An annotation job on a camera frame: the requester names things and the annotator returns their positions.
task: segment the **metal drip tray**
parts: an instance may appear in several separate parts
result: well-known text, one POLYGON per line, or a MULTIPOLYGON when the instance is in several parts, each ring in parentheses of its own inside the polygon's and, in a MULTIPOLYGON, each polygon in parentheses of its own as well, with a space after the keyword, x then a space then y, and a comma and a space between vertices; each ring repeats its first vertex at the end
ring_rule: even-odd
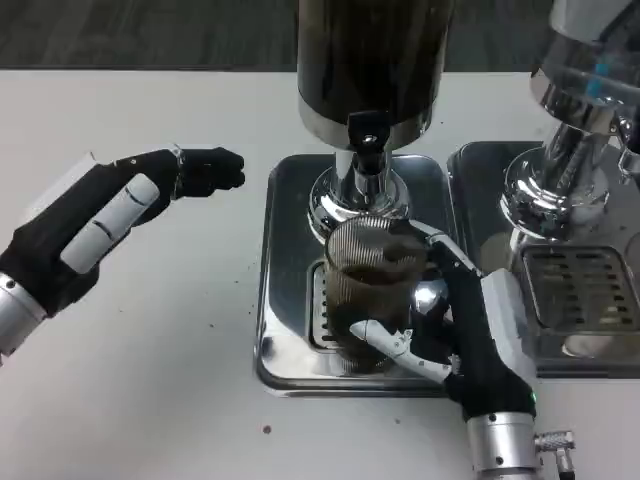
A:
MULTIPOLYGON (((450 232, 451 204, 440 166, 427 157, 394 157, 412 216, 450 232)), ((309 193, 331 155, 283 160, 269 179, 263 240, 256 371, 281 395, 441 396, 441 388, 391 362, 372 372, 340 355, 326 327, 323 245, 307 219, 309 193)))
POLYGON ((638 330, 638 301, 612 248, 537 245, 522 257, 542 327, 556 333, 638 330))
POLYGON ((602 159, 610 190, 605 214, 567 243, 517 235, 499 208, 504 175, 533 142, 472 143, 449 160, 457 238, 483 270, 520 279, 528 334, 543 377, 640 377, 640 191, 621 185, 617 150, 602 159))

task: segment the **brown liquid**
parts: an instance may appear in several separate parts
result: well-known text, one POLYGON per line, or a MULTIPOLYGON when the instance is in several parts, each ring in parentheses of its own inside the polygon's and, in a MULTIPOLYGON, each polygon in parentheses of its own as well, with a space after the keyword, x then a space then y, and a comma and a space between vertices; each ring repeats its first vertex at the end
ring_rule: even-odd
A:
POLYGON ((430 112, 453 0, 300 0, 298 87, 320 115, 430 112))
POLYGON ((327 297, 328 327, 342 347, 342 355, 356 361, 358 371, 366 373, 386 357, 355 337, 349 328, 361 320, 375 318, 389 333, 403 330, 408 321, 409 299, 403 299, 402 294, 396 291, 398 281, 401 280, 397 273, 392 274, 369 265, 353 265, 342 269, 342 274, 362 285, 352 284, 351 294, 347 297, 348 300, 344 299, 345 303, 335 302, 331 296, 327 297), (389 290, 372 291, 367 286, 386 286, 389 290), (382 302, 384 307, 381 308, 376 302, 379 302, 385 293, 389 298, 388 301, 382 302))

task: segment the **gray carpet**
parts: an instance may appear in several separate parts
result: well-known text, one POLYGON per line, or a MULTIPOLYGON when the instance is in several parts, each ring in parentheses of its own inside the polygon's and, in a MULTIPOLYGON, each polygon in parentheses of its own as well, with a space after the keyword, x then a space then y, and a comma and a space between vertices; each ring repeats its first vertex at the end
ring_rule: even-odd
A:
MULTIPOLYGON (((459 0, 447 69, 529 70, 551 3, 459 0)), ((296 4, 0 0, 0 67, 290 71, 296 4)))

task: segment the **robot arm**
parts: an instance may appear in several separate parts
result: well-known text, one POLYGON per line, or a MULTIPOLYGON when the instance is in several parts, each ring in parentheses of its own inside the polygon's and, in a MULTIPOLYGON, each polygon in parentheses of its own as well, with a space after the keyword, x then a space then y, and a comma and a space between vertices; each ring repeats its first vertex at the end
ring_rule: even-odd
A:
MULTIPOLYGON (((424 242, 447 283, 459 368, 411 353, 411 330, 392 335, 376 320, 365 320, 351 332, 443 385, 461 405, 478 478, 538 478, 543 451, 556 453, 561 478, 573 478, 571 433, 534 434, 536 369, 518 329, 525 313, 516 279, 505 270, 483 276, 447 235, 427 225, 399 221, 396 228, 424 242)), ((397 248, 393 254, 402 256, 397 248)))
POLYGON ((173 200, 208 197, 244 183, 242 157, 177 146, 91 162, 20 226, 0 254, 0 355, 11 355, 45 319, 82 298, 100 261, 173 200))

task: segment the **white countertop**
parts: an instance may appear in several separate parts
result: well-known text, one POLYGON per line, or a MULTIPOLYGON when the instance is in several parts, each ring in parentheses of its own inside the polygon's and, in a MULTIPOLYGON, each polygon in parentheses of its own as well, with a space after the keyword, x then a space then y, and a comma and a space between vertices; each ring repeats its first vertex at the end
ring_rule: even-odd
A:
MULTIPOLYGON (((134 230, 98 287, 0 370, 0 478, 472 478, 447 400, 277 398, 252 372, 267 177, 329 151, 296 99, 292 74, 0 72, 2 245, 88 150, 209 143, 247 160, 241 190, 134 230)), ((444 163, 548 124, 526 74, 445 75, 432 128, 405 150, 444 163)), ((640 382, 545 381, 538 397, 539 430, 574 429, 580 480, 636 477, 640 382)))

